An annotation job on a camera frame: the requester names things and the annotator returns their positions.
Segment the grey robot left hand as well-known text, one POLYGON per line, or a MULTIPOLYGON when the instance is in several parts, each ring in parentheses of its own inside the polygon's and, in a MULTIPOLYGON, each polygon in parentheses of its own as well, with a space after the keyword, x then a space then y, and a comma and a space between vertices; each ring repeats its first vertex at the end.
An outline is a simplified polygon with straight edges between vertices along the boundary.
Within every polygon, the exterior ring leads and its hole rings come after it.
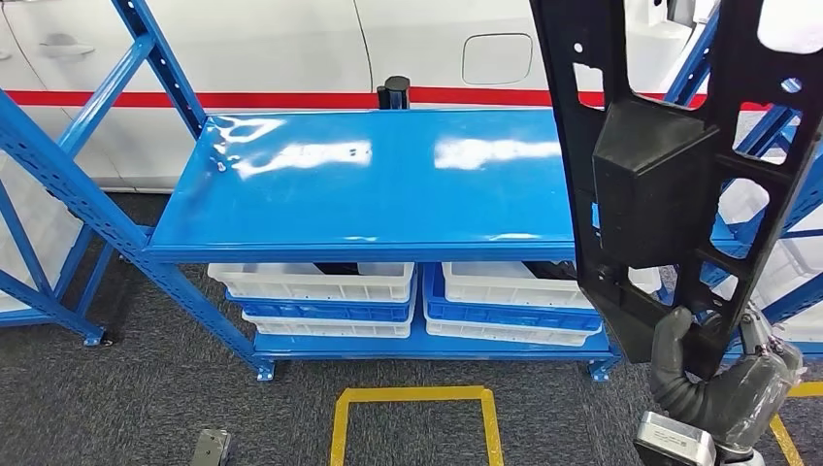
POLYGON ((226 466, 232 449, 232 435, 224 429, 203 429, 189 461, 190 466, 226 466))

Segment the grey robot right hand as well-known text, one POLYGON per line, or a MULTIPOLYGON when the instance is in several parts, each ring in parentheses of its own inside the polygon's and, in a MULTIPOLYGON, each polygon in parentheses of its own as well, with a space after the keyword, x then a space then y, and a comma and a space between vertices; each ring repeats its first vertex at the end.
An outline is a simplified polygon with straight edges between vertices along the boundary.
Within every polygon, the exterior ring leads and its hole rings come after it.
POLYGON ((758 311, 746 311, 740 321, 743 354, 708 381, 686 377, 682 340, 692 314, 678 307, 655 327, 651 351, 650 390, 653 399, 677 421, 700 428, 723 449, 753 448, 799 382, 803 356, 777 338, 758 311))

